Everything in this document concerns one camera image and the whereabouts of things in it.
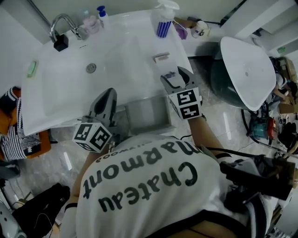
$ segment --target person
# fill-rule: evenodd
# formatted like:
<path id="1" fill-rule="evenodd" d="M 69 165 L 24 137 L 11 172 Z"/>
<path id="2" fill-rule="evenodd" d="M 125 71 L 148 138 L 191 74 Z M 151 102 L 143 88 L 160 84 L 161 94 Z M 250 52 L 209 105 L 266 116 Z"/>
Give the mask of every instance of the person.
<path id="1" fill-rule="evenodd" d="M 298 90 L 297 84 L 292 81 L 287 81 L 279 73 L 275 73 L 276 85 L 273 89 L 271 102 L 269 103 L 270 108 L 276 108 L 278 104 L 283 101 L 286 103 L 295 104 L 296 93 Z"/>
<path id="2" fill-rule="evenodd" d="M 256 218 L 224 206 L 232 182 L 219 163 L 235 159 L 206 150 L 222 145 L 203 117 L 188 123 L 202 150 L 173 137 L 144 134 L 112 152 L 91 152 L 73 185 L 61 237 L 251 237 Z M 268 229 L 276 203 L 262 199 Z"/>

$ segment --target sink basin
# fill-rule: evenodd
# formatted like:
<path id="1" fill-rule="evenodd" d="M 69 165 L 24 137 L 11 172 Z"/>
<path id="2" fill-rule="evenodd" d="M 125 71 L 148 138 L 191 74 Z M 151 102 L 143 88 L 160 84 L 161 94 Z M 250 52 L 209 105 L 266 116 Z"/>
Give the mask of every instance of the sink basin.
<path id="1" fill-rule="evenodd" d="M 173 25 L 167 38 L 156 36 L 151 19 L 157 10 L 109 16 L 110 29 L 85 40 L 67 32 L 68 48 L 61 52 L 48 42 L 28 59 L 22 79 L 22 115 L 25 135 L 59 125 L 77 123 L 93 100 L 106 89 L 117 91 L 117 106 L 165 95 L 153 58 L 169 52 L 178 66 L 191 66 Z M 26 77 L 32 60 L 33 78 Z M 89 64 L 96 70 L 88 73 Z"/>

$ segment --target faucet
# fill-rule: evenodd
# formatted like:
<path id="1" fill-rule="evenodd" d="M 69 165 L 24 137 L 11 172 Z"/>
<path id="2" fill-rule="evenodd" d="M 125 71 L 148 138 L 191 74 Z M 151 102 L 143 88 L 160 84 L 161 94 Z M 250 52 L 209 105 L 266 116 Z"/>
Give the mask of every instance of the faucet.
<path id="1" fill-rule="evenodd" d="M 57 42 L 56 35 L 58 34 L 55 31 L 55 27 L 57 22 L 62 18 L 65 19 L 65 21 L 70 25 L 71 31 L 75 34 L 78 40 L 85 40 L 88 38 L 88 34 L 82 27 L 77 27 L 76 24 L 70 19 L 70 17 L 67 14 L 62 13 L 55 17 L 50 27 L 50 38 L 54 43 Z"/>

